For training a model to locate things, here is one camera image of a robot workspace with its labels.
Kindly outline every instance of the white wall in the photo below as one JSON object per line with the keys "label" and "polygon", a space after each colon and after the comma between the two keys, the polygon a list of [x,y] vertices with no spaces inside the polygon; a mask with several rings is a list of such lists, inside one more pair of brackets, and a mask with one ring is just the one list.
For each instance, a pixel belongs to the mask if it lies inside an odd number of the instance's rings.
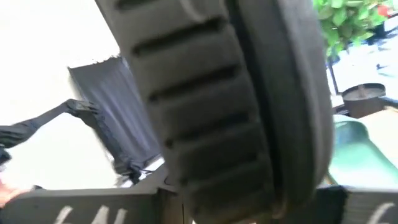
{"label": "white wall", "polygon": [[[0,125],[77,98],[67,66],[118,51],[94,0],[0,1]],[[93,131],[68,114],[9,152],[14,158],[1,175],[11,183],[85,189],[116,178]]]}

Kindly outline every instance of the table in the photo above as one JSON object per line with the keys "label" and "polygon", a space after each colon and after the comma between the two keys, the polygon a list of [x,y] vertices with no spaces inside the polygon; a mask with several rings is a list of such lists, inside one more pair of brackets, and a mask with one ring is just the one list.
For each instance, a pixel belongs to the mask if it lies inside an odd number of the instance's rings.
{"label": "table", "polygon": [[379,111],[359,120],[368,128],[371,141],[398,167],[398,110]]}

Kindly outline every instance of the leaves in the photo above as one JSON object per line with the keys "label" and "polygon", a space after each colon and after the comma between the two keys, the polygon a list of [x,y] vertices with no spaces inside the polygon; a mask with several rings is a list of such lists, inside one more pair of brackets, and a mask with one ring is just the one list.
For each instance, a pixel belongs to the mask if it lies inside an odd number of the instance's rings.
{"label": "leaves", "polygon": [[373,35],[374,35],[374,33],[372,33],[372,32],[366,32],[363,35],[361,35],[359,38],[362,40],[366,40],[368,38],[371,38]]}
{"label": "leaves", "polygon": [[335,9],[339,9],[343,7],[344,5],[344,0],[331,0],[331,7]]}
{"label": "leaves", "polygon": [[366,19],[369,16],[368,7],[362,6],[358,11],[358,19]]}
{"label": "leaves", "polygon": [[387,1],[392,0],[313,0],[327,55],[338,54],[350,43],[361,45],[373,36],[369,30],[386,20],[378,6]]}
{"label": "leaves", "polygon": [[344,26],[341,26],[341,34],[343,37],[350,38],[351,35],[353,34],[353,27],[349,24],[345,24]]}
{"label": "leaves", "polygon": [[335,15],[332,18],[332,21],[336,26],[339,27],[340,25],[342,25],[342,23],[344,23],[346,19],[347,19],[347,11],[345,8],[341,8],[335,13]]}
{"label": "leaves", "polygon": [[326,39],[330,46],[335,45],[338,42],[339,35],[337,29],[330,29],[326,32]]}
{"label": "leaves", "polygon": [[363,0],[362,1],[361,0],[349,0],[349,1],[346,1],[346,3],[345,3],[345,5],[348,7],[359,7],[359,6],[362,6],[362,4],[363,4]]}
{"label": "leaves", "polygon": [[327,19],[333,15],[333,8],[331,6],[324,6],[318,13],[320,20]]}

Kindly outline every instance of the plant pot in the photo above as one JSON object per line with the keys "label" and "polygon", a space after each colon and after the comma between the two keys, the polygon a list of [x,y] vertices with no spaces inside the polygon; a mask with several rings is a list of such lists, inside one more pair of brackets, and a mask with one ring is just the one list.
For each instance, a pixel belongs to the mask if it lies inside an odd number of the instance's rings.
{"label": "plant pot", "polygon": [[351,87],[342,94],[344,105],[351,117],[362,118],[384,109],[384,103],[379,99],[380,96],[386,95],[386,87],[383,84],[362,84],[362,93],[359,86]]}

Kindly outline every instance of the black mesh fabric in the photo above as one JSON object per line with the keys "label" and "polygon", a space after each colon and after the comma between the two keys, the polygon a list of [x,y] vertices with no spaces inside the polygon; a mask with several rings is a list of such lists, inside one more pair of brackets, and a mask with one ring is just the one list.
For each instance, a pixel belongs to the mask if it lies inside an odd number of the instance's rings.
{"label": "black mesh fabric", "polygon": [[133,74],[123,58],[69,71],[80,95],[106,111],[106,125],[135,166],[143,169],[160,155]]}

